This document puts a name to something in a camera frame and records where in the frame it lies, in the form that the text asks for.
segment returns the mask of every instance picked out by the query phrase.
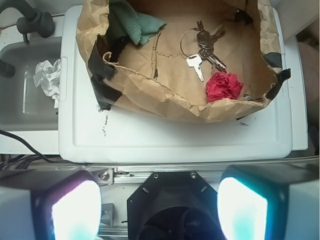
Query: brown paper bag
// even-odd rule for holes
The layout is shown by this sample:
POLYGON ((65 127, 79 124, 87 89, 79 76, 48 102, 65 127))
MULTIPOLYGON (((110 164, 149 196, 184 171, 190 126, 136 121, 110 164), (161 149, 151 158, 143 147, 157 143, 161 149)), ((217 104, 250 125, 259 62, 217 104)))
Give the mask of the brown paper bag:
MULTIPOLYGON (((117 62, 111 61, 117 53, 104 39, 109 27, 108 0, 86 0, 78 21, 78 48, 102 109, 112 104, 183 122, 236 119, 268 106, 290 77, 290 70, 282 70, 279 34, 269 0, 128 2, 137 12, 162 19, 167 25, 144 46, 122 39, 127 44, 117 62), (204 60, 202 83, 181 53, 181 36, 200 20, 209 32, 221 25, 225 30, 225 36, 214 44, 214 54, 244 84, 237 100, 208 103, 205 83, 217 70, 204 60)), ((189 55, 200 49, 196 34, 191 31, 183 39, 189 55)))

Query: gray sink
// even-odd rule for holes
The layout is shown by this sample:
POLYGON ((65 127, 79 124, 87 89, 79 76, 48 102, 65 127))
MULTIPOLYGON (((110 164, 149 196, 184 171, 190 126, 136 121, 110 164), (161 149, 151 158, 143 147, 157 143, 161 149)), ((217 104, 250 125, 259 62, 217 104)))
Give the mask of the gray sink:
POLYGON ((15 66, 12 78, 0 76, 0 129, 44 131, 58 129, 54 100, 36 87, 33 76, 39 62, 60 58, 61 37, 30 40, 5 46, 0 59, 15 66))

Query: crumpled white paper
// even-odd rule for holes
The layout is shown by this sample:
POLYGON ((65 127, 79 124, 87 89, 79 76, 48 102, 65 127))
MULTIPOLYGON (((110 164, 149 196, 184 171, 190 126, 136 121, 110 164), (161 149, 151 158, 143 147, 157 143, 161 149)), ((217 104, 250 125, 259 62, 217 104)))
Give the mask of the crumpled white paper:
POLYGON ((34 85, 41 85, 44 94, 54 100, 54 108, 59 107, 60 101, 60 71, 61 59, 57 59, 53 66, 48 60, 39 62, 33 76, 34 85))

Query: led light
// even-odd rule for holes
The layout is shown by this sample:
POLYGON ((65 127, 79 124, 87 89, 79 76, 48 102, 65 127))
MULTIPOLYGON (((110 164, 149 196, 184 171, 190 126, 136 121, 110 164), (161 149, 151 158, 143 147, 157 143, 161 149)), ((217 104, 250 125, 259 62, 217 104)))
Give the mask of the led light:
POLYGON ((101 218, 101 193, 91 180, 82 182, 52 206, 55 240, 94 240, 101 218))
POLYGON ((264 240, 268 201, 233 177, 218 188, 218 217, 228 240, 264 240))

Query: key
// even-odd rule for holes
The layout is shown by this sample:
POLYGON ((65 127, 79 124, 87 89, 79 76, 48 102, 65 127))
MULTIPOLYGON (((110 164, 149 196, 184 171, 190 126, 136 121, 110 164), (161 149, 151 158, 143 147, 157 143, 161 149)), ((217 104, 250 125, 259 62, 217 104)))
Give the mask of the key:
POLYGON ((213 35, 213 36, 210 36, 211 37, 211 41, 213 43, 215 43, 219 38, 222 38, 224 35, 225 35, 226 31, 223 30, 223 31, 220 31, 218 32, 217 34, 213 35))
POLYGON ((196 35, 196 39, 198 41, 198 44, 200 47, 204 49, 212 49, 214 47, 214 42, 212 41, 212 38, 210 36, 210 33, 208 31, 200 31, 196 35))
POLYGON ((219 71, 227 73, 227 66, 216 56, 214 55, 214 49, 204 49, 203 47, 199 50, 198 55, 202 59, 208 59, 213 65, 216 66, 219 71))
POLYGON ((194 68, 196 74, 198 75, 201 82, 204 82, 204 76, 202 74, 200 64, 202 63, 202 59, 198 54, 192 55, 186 59, 186 63, 190 68, 194 68))
POLYGON ((212 49, 214 47, 214 42, 211 39, 210 33, 204 29, 202 21, 197 21, 196 23, 198 25, 197 30, 199 31, 196 35, 198 44, 204 49, 212 49))

